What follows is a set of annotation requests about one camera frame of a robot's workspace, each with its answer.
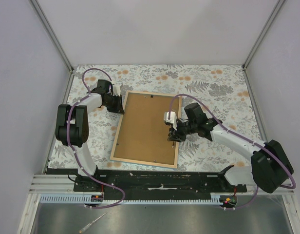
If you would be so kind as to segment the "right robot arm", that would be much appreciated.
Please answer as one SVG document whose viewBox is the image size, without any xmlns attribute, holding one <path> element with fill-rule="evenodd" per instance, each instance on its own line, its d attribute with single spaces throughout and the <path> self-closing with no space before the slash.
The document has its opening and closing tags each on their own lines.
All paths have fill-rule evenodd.
<svg viewBox="0 0 300 234">
<path fill-rule="evenodd" d="M 250 166 L 228 166 L 217 179 L 223 192 L 237 185 L 257 185 L 266 193 L 279 187 L 294 189 L 284 183 L 291 179 L 294 170 L 281 144 L 275 140 L 264 142 L 252 140 L 224 126 L 215 117 L 208 118 L 198 103 L 185 107 L 186 119 L 177 117 L 174 111 L 164 113 L 164 122 L 170 126 L 168 141 L 184 142 L 187 136 L 197 134 L 209 141 L 222 144 L 250 161 Z"/>
</svg>

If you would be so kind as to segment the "blue picture frame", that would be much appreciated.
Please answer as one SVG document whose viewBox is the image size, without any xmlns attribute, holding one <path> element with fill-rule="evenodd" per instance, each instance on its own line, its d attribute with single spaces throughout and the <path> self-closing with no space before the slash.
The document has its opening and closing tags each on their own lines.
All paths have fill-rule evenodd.
<svg viewBox="0 0 300 234">
<path fill-rule="evenodd" d="M 181 116 L 182 100 L 173 94 L 127 91 L 110 159 L 164 168 L 177 168 L 179 144 L 168 141 L 164 113 Z"/>
</svg>

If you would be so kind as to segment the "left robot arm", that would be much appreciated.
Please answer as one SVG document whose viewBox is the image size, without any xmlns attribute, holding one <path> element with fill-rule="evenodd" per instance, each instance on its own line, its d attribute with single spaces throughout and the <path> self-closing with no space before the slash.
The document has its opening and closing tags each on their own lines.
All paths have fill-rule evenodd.
<svg viewBox="0 0 300 234">
<path fill-rule="evenodd" d="M 111 113 L 123 115 L 123 96 L 120 85 L 108 80 L 98 80 L 97 87 L 75 104 L 58 106 L 55 136 L 64 146 L 70 147 L 78 167 L 78 174 L 87 176 L 84 182 L 90 191 L 101 187 L 101 179 L 94 174 L 97 166 L 91 156 L 87 140 L 89 137 L 88 114 L 100 107 Z"/>
</svg>

